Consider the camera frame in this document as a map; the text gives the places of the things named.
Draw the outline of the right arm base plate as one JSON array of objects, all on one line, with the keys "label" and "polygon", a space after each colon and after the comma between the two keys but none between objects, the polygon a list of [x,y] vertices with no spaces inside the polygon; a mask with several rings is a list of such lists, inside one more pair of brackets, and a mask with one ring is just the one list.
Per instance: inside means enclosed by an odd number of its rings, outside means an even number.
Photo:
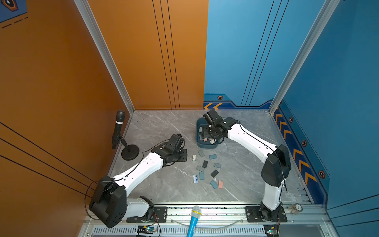
[{"label": "right arm base plate", "polygon": [[245,214],[248,223],[258,222],[288,222],[284,208],[280,205],[276,210],[272,211],[264,206],[246,206]]}]

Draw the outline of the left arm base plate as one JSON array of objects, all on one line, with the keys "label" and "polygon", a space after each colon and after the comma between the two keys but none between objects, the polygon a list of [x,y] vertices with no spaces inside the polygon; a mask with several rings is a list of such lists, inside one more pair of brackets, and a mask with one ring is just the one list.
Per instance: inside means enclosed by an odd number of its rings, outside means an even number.
[{"label": "left arm base plate", "polygon": [[145,217],[130,217],[126,218],[127,223],[153,223],[158,219],[159,223],[166,223],[167,221],[167,211],[166,206],[155,206],[153,214],[150,218]]}]

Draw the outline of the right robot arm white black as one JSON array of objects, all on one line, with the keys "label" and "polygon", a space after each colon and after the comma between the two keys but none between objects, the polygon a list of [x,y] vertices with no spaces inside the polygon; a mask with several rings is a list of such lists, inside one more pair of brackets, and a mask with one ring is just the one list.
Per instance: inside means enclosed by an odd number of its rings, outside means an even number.
[{"label": "right robot arm white black", "polygon": [[259,215],[263,221],[276,221],[282,208],[281,194],[292,169],[289,150],[285,145],[265,141],[246,129],[234,118],[221,117],[216,110],[203,115],[207,125],[202,126],[202,137],[216,142],[228,138],[246,148],[264,165],[261,177],[265,182],[264,197]]}]

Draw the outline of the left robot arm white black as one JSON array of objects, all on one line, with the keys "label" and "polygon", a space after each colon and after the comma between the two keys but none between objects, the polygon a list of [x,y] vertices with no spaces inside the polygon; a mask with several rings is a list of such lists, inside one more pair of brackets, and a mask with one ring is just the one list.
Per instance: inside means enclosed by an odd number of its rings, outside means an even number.
[{"label": "left robot arm white black", "polygon": [[185,139],[173,134],[149,150],[146,157],[129,170],[114,177],[104,176],[98,181],[89,203],[94,214],[108,228],[116,226],[123,218],[139,218],[149,222],[154,217],[155,205],[145,196],[129,199],[131,192],[150,175],[177,162],[186,162],[188,153]]}]

